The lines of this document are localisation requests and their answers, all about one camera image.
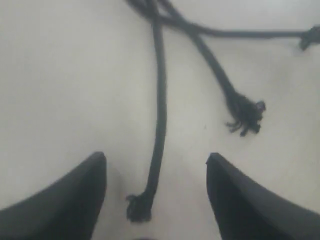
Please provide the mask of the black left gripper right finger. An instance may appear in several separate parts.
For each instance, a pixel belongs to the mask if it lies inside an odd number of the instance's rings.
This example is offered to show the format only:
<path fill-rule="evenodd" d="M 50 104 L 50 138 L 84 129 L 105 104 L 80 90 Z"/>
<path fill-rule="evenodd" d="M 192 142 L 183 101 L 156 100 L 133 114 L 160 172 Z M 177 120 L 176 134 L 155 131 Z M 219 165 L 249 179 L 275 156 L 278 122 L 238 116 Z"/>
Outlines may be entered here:
<path fill-rule="evenodd" d="M 206 161 L 206 190 L 223 240 L 318 240 L 319 213 L 260 185 L 218 152 Z"/>

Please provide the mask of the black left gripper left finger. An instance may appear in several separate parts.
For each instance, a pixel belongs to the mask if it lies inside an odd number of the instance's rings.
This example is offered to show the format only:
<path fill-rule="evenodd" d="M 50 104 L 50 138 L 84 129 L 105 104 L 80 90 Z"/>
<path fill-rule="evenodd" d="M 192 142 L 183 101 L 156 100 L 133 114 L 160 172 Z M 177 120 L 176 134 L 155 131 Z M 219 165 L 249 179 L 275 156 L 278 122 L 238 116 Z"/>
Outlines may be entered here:
<path fill-rule="evenodd" d="M 0 211 L 2 240 L 90 240 L 105 200 L 107 159 L 96 151 L 40 192 Z"/>

